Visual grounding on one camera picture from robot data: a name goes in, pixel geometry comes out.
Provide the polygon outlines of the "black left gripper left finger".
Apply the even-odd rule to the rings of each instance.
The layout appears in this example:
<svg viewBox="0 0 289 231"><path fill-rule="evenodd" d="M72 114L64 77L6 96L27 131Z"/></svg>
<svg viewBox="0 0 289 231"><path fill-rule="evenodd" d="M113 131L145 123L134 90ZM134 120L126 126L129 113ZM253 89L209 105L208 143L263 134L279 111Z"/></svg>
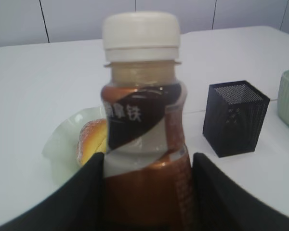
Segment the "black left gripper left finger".
<svg viewBox="0 0 289 231"><path fill-rule="evenodd" d="M0 231L101 231L104 154L96 153L44 201Z"/></svg>

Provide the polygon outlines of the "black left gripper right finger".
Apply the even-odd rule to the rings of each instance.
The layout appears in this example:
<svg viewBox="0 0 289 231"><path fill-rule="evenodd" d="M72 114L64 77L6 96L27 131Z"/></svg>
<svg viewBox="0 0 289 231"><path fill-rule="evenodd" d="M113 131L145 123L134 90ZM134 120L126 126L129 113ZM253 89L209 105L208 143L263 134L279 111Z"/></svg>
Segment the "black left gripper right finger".
<svg viewBox="0 0 289 231"><path fill-rule="evenodd" d="M289 218L239 187L203 153L194 153L193 181L202 231L289 231Z"/></svg>

